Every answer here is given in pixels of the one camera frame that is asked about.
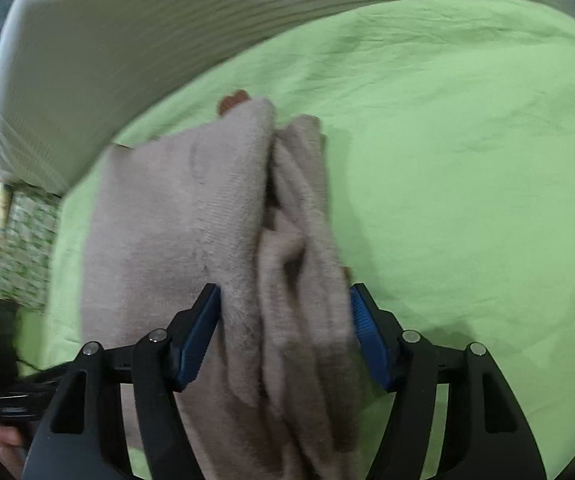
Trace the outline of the person's left hand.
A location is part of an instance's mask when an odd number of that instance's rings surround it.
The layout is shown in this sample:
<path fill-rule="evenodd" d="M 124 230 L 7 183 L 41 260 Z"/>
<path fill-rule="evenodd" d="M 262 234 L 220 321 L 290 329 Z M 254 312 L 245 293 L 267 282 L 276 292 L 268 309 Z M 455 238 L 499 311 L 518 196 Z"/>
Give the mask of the person's left hand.
<path fill-rule="evenodd" d="M 25 443 L 15 427 L 0 425 L 0 462 L 15 478 L 22 478 L 26 460 Z"/>

